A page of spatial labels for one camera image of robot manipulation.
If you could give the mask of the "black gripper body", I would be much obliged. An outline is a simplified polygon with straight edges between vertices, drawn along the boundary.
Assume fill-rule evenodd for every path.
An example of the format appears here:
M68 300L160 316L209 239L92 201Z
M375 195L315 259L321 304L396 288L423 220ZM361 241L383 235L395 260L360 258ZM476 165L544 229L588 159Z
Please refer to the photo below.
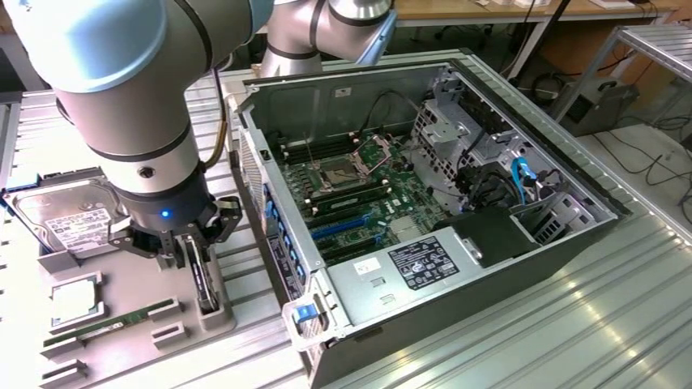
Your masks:
M203 227L217 211L203 173L192 173L179 185L157 193L115 191L132 218L135 244L159 244L161 231L179 231L188 224Z

